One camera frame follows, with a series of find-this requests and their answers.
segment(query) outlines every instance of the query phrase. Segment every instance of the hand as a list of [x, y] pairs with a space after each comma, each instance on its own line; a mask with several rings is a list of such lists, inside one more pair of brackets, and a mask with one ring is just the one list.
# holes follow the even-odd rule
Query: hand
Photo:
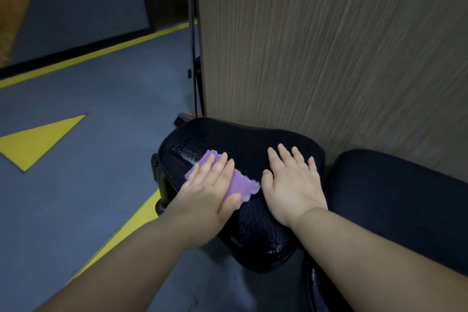
[[274, 149], [268, 149], [273, 173], [267, 169], [263, 172], [262, 190], [272, 215], [293, 229], [304, 212], [328, 207], [313, 157], [307, 165], [296, 147], [292, 148], [292, 155], [282, 144], [278, 145], [278, 151], [281, 159]]
[[214, 160], [215, 156], [210, 155], [201, 167], [196, 163], [179, 193], [159, 218], [177, 227], [183, 249], [208, 243], [241, 202], [240, 194], [231, 195], [223, 202], [234, 172], [234, 160], [226, 164], [225, 153], [215, 165]]

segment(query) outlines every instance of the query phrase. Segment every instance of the metal pole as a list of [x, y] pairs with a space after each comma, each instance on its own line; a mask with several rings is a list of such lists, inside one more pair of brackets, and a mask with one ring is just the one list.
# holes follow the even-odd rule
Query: metal pole
[[188, 0], [189, 7], [189, 33], [190, 33], [190, 69], [193, 79], [193, 117], [198, 117], [196, 101], [196, 76], [195, 76], [195, 11], [193, 7], [194, 0]]

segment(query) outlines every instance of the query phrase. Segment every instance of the black chair seat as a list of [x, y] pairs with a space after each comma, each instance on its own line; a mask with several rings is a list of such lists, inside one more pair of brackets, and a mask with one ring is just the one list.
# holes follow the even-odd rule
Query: black chair seat
[[[355, 149], [335, 161], [325, 196], [330, 211], [468, 274], [467, 183], [394, 156]], [[323, 300], [331, 312], [350, 311], [315, 262], [307, 257], [305, 263], [315, 309], [321, 310], [317, 306]]]
[[[313, 156], [319, 173], [323, 173], [324, 150], [303, 135], [210, 118], [187, 122], [167, 136], [158, 151], [156, 176], [163, 206], [175, 197], [185, 182], [184, 174], [208, 149], [226, 152], [242, 174], [260, 182], [263, 170], [270, 168], [267, 149], [276, 149], [279, 143], [288, 149], [297, 146], [306, 158]], [[261, 190], [233, 214], [219, 237], [240, 264], [255, 272], [281, 266], [298, 246], [293, 233], [271, 215]]]

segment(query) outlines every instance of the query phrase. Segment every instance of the black chair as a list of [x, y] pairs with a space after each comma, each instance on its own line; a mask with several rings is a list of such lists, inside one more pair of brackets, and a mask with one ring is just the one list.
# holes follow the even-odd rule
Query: black chair
[[[211, 118], [185, 123], [167, 136], [158, 154], [152, 157], [153, 172], [161, 193], [156, 211], [163, 214], [183, 185], [184, 174], [208, 149], [226, 152], [234, 158], [235, 167], [242, 174], [260, 181], [263, 170], [270, 167], [267, 149], [276, 148], [279, 143], [289, 150], [297, 146], [304, 157], [313, 156], [319, 174], [323, 174], [324, 150], [303, 135]], [[299, 246], [294, 234], [273, 218], [261, 190], [233, 214], [219, 237], [241, 265], [259, 273], [280, 267]]]
[[[329, 210], [468, 275], [468, 184], [387, 154], [355, 149], [335, 161]], [[304, 259], [314, 311], [352, 311], [313, 259]]]

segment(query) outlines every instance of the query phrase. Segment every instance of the finger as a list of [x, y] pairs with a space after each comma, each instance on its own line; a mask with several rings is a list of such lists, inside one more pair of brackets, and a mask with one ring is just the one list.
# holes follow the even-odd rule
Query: finger
[[289, 153], [289, 150], [287, 150], [286, 147], [284, 147], [282, 144], [278, 144], [278, 152], [285, 166], [297, 167], [297, 163], [294, 160], [293, 156]]
[[216, 181], [213, 183], [214, 191], [219, 196], [224, 197], [229, 185], [231, 183], [231, 178], [234, 173], [234, 159], [230, 159], [224, 167], [223, 171], [219, 174]]
[[278, 153], [276, 153], [272, 147], [268, 149], [268, 159], [270, 160], [270, 167], [274, 174], [276, 174], [281, 168], [284, 168], [283, 161], [278, 157]]
[[200, 165], [198, 163], [195, 163], [195, 165], [193, 166], [192, 172], [190, 173], [189, 177], [187, 178], [187, 181], [184, 182], [182, 187], [187, 187], [192, 183], [193, 178], [195, 178], [195, 175], [198, 173], [198, 170], [200, 170]]
[[193, 178], [193, 184], [194, 185], [200, 184], [203, 181], [203, 179], [205, 178], [207, 173], [211, 170], [211, 167], [212, 167], [213, 162], [214, 162], [214, 158], [215, 158], [214, 154], [210, 154], [210, 156], [208, 157], [206, 162], [204, 162], [202, 164], [202, 166], [200, 167], [200, 170], [196, 174], [195, 178]]
[[273, 173], [268, 169], [263, 171], [262, 175], [262, 190], [264, 195], [268, 195], [273, 189]]
[[297, 165], [303, 169], [307, 168], [307, 164], [304, 161], [304, 157], [302, 156], [301, 152], [299, 152], [299, 149], [297, 147], [293, 147], [291, 149], [292, 156], [294, 157], [294, 160], [296, 161]]
[[317, 172], [317, 166], [315, 165], [315, 161], [313, 159], [313, 156], [309, 158], [307, 163], [308, 163], [309, 171], [311, 173], [314, 173], [314, 172], [316, 173]]
[[241, 200], [241, 194], [234, 194], [229, 196], [226, 199], [226, 201], [221, 204], [221, 207], [219, 208], [219, 219], [223, 223], [223, 225], [232, 216], [233, 212], [237, 209]]
[[208, 172], [208, 174], [205, 177], [205, 182], [213, 185], [216, 179], [219, 177], [221, 172], [223, 171], [227, 161], [227, 154], [223, 153], [221, 155], [221, 158], [213, 165], [211, 170]]

